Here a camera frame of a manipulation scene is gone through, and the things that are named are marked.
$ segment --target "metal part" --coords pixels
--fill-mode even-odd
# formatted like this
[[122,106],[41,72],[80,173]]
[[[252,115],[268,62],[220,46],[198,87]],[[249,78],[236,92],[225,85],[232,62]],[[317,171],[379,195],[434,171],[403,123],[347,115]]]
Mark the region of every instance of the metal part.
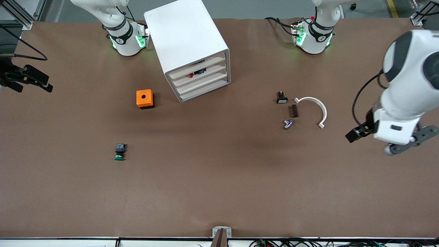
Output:
[[289,129],[291,127],[291,125],[294,124],[294,120],[293,119],[291,119],[291,120],[284,120],[284,124],[285,124],[284,129],[287,130],[287,129]]
[[4,0],[3,8],[23,25],[23,30],[30,30],[36,19],[15,0]]
[[419,8],[419,4],[416,0],[410,0],[410,7],[412,7],[412,9],[417,9]]
[[[416,1],[414,1],[415,3],[413,3],[413,0],[410,2],[410,4],[412,6],[414,6],[415,12],[419,12],[421,14],[428,14],[430,13],[434,7],[436,7],[436,4],[434,4],[433,2],[428,2],[426,4],[424,4],[422,6],[422,9],[419,11],[419,5]],[[418,13],[413,13],[410,16],[410,21],[412,22],[413,26],[423,26],[422,21],[426,20],[427,16],[423,16],[423,15],[419,15]]]
[[427,141],[428,139],[437,136],[439,133],[437,127],[434,125],[422,127],[419,131],[413,132],[414,142],[410,142],[407,145],[398,145],[389,143],[385,148],[384,152],[388,155],[400,154],[407,151],[411,147],[418,147],[421,143]]
[[232,237],[232,228],[231,227],[228,227],[228,226],[216,226],[216,227],[212,228],[212,238],[215,238],[216,234],[221,229],[224,229],[226,238],[229,239],[229,238]]
[[212,243],[210,244],[210,247],[228,247],[228,234],[227,230],[223,227],[221,227],[219,230],[217,230],[214,234]]
[[345,18],[345,10],[343,9],[343,6],[342,5],[339,5],[338,6],[338,9],[340,10],[340,18],[341,19],[344,19]]

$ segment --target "brown table surface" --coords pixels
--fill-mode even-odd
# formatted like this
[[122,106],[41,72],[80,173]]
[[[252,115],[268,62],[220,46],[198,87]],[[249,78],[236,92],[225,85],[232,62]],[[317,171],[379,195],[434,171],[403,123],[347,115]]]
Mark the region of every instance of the brown table surface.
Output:
[[[52,93],[0,90],[0,236],[434,237],[439,138],[398,156],[372,137],[349,144],[351,104],[408,19],[340,20],[323,54],[293,47],[267,20],[215,20],[232,84],[180,104],[150,49],[123,57],[100,23],[34,23],[23,39]],[[18,51],[34,54],[23,44]],[[136,90],[151,88],[155,109]],[[282,90],[298,105],[288,131]],[[381,93],[371,84],[361,119]],[[439,124],[438,111],[422,118]],[[114,161],[118,142],[126,160]]]

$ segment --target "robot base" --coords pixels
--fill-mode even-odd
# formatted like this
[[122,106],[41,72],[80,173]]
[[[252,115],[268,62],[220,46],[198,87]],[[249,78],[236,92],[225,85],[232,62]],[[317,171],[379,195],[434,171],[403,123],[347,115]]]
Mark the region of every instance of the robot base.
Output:
[[291,28],[293,34],[299,35],[299,37],[292,36],[293,43],[295,46],[302,48],[306,53],[319,54],[329,45],[332,34],[324,42],[317,42],[316,39],[306,31],[308,30],[308,25],[306,22],[301,22],[295,26],[295,28]]
[[135,32],[131,34],[131,36],[125,41],[124,44],[119,44],[119,40],[113,40],[110,37],[110,40],[113,43],[113,47],[121,54],[122,56],[134,56],[139,53],[143,48],[148,47],[149,41],[149,30],[145,29],[143,25],[137,24],[135,22],[128,22]]

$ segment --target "small black component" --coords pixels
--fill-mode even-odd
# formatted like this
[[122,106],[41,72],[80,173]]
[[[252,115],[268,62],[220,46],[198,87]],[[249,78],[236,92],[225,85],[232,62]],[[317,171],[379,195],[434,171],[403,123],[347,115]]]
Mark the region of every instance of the small black component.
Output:
[[204,62],[204,61],[205,61],[205,60],[203,59],[203,60],[198,61],[198,62],[196,62],[196,63],[194,63],[194,64],[192,64],[192,65],[197,65],[197,64],[202,63],[202,62]]
[[299,112],[297,110],[297,105],[290,106],[291,117],[299,117]]
[[206,72],[206,68],[195,71],[195,72],[194,72],[194,75],[201,75],[201,74],[204,73],[204,72]]
[[115,160],[123,160],[123,154],[125,153],[126,145],[123,143],[116,144],[116,156],[114,157]]
[[284,96],[284,92],[277,92],[277,104],[286,104],[288,102],[288,98]]
[[396,125],[390,125],[390,128],[396,131],[401,131],[403,128],[401,126],[396,126]]

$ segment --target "black cable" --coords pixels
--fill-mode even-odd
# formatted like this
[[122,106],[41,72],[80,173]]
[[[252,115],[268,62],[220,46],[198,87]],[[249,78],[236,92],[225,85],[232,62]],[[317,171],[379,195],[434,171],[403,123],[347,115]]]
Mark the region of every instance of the black cable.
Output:
[[317,245],[317,247],[323,247],[319,242],[316,242],[314,240],[308,240],[310,243],[314,243]]
[[120,238],[116,239],[116,244],[114,245],[115,247],[119,247],[120,246]]
[[258,242],[258,241],[257,241],[257,240],[254,240],[253,242],[250,243],[250,245],[249,245],[248,247],[252,247],[252,245],[253,245],[254,243],[256,243],[256,242]]
[[128,9],[128,12],[129,12],[130,15],[131,15],[131,19],[132,19],[133,21],[135,21],[135,20],[134,20],[134,16],[133,16],[133,14],[131,13],[131,10],[130,10],[130,8],[128,7],[128,5],[126,6],[126,8]]
[[273,17],[267,17],[267,18],[264,18],[264,20],[273,20],[273,21],[277,22],[278,24],[280,24],[280,25],[282,25],[284,27],[291,27],[290,25],[281,22],[281,20],[279,18],[275,19]]
[[438,12],[434,12],[434,13],[428,13],[428,14],[423,14],[423,13],[416,12],[416,14],[418,14],[420,16],[430,16],[430,15],[437,15],[437,14],[439,14],[439,11]]
[[[439,4],[434,3],[434,2],[430,2],[429,4],[433,4],[434,5],[432,8],[430,8],[430,10],[432,10],[435,6],[439,6]],[[430,16],[430,15],[437,15],[437,14],[439,14],[439,11],[438,12],[434,12],[434,13],[428,13],[428,14],[423,14],[423,13],[420,13],[419,11],[416,11],[415,13],[420,15],[420,16]]]
[[[352,117],[354,118],[355,122],[356,122],[358,125],[361,125],[360,122],[358,121],[356,115],[355,115],[355,105],[356,105],[356,102],[357,102],[357,100],[358,100],[358,97],[360,96],[360,94],[361,94],[361,92],[363,91],[363,89],[364,89],[367,85],[369,85],[369,83],[371,83],[371,81],[375,80],[378,76],[380,76],[382,73],[383,73],[383,71],[381,70],[378,74],[376,74],[374,77],[372,77],[370,80],[368,80],[368,81],[367,81],[367,82],[366,82],[366,83],[360,88],[360,90],[358,91],[357,95],[355,96],[354,102],[352,103]],[[341,246],[338,246],[338,247],[350,247],[350,246],[352,246],[352,245],[341,245]]]
[[268,243],[270,243],[273,247],[280,247],[277,243],[275,243],[274,241],[267,241]]
[[277,24],[279,24],[279,25],[284,29],[284,31],[285,31],[286,33],[288,33],[289,35],[292,35],[292,36],[294,36],[294,37],[299,37],[298,34],[290,33],[287,29],[285,29],[285,27],[289,27],[289,28],[291,28],[291,26],[290,26],[290,25],[287,25],[287,24],[285,24],[285,23],[282,23],[282,22],[279,20],[279,18],[275,19],[275,18],[273,18],[273,17],[267,17],[267,18],[264,18],[264,20],[274,20]]
[[[123,12],[122,10],[120,10],[118,6],[116,6],[116,8],[117,8],[117,10],[118,10],[122,15],[124,15],[124,16],[126,17],[126,12]],[[130,17],[126,17],[126,18],[129,19],[129,20],[131,20],[131,21],[134,21],[133,18],[130,18]]]
[[382,89],[388,88],[388,87],[384,86],[383,84],[381,84],[380,76],[377,77],[377,83],[378,83],[378,86],[380,86]]
[[29,48],[31,48],[32,50],[36,51],[38,54],[40,54],[41,56],[43,56],[43,58],[37,58],[37,57],[32,57],[32,56],[26,56],[26,55],[21,55],[21,54],[14,54],[15,57],[17,58],[29,58],[29,59],[35,59],[35,60],[41,60],[41,61],[47,61],[47,57],[39,50],[37,50],[35,47],[31,46],[29,43],[27,43],[26,41],[22,40],[20,37],[18,37],[17,35],[15,35],[13,32],[9,31],[7,28],[5,28],[2,24],[0,24],[0,27],[5,30],[6,32],[8,32],[9,34],[11,34],[12,36],[14,36],[17,40],[23,42],[25,45],[27,45]]

